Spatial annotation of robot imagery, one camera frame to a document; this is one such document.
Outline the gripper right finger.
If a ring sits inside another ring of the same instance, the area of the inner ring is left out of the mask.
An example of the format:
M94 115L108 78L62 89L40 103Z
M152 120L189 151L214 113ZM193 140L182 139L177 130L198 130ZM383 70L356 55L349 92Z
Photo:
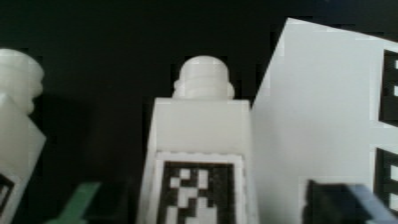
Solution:
M307 182L303 224L398 224L362 184Z

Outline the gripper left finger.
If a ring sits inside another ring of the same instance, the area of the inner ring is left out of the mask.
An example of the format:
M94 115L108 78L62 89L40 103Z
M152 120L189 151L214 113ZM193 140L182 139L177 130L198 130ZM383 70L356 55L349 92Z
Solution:
M86 182L78 185L74 194L70 196L63 211L56 219L58 224L86 224L83 215L88 209L90 202L94 200L97 189L97 182Z

